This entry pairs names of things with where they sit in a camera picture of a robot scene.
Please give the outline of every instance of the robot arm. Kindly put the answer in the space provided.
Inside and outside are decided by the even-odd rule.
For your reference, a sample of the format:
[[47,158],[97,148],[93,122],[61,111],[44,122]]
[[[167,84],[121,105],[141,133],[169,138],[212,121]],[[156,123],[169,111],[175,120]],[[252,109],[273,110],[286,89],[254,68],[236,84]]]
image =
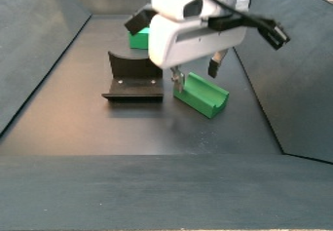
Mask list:
[[172,68],[179,91],[184,86],[179,66],[215,54],[208,73],[216,77],[226,51],[242,43],[248,27],[257,27],[274,49],[289,41],[274,20],[248,15],[249,6],[250,0],[151,0],[125,23],[133,34],[149,25],[149,58],[163,69]]

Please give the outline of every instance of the black holder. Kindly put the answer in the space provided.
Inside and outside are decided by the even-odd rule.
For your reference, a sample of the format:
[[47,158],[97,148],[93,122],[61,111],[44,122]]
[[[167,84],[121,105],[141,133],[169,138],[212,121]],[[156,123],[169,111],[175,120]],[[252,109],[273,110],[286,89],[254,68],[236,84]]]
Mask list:
[[125,22],[125,27],[128,28],[132,35],[136,35],[145,27],[149,26],[151,20],[157,12],[152,9],[151,4],[147,4]]
[[109,100],[163,100],[163,70],[149,58],[123,58],[108,53],[113,80]]

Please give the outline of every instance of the bin floor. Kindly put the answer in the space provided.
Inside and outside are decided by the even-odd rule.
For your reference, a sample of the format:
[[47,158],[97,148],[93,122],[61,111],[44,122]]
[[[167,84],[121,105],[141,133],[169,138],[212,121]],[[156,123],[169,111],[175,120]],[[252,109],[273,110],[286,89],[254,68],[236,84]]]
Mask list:
[[278,155],[0,157],[0,230],[332,229],[332,174]]
[[208,119],[173,98],[164,72],[164,101],[109,103],[108,51],[145,58],[129,48],[127,16],[93,17],[0,140],[0,155],[281,154],[246,74],[230,50],[217,79],[209,58],[183,65],[230,93]]

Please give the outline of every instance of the green bracket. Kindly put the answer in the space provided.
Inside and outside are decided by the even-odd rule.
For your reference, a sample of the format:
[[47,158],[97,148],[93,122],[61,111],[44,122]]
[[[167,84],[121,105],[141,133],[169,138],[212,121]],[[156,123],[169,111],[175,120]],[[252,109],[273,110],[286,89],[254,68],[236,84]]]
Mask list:
[[144,28],[136,35],[129,32],[131,48],[148,49],[149,28]]
[[183,91],[173,90],[173,96],[205,117],[213,118],[226,105],[229,92],[191,73]]

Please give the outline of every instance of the green block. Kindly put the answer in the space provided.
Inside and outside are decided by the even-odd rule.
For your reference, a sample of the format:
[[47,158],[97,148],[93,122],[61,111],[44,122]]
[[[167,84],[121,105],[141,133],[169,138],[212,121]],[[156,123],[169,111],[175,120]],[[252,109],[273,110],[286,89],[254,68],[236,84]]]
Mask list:
[[136,35],[129,33],[131,48],[148,49],[149,28],[144,28]]
[[173,91],[173,96],[196,109],[205,117],[213,118],[224,109],[229,92],[191,73],[181,92]]

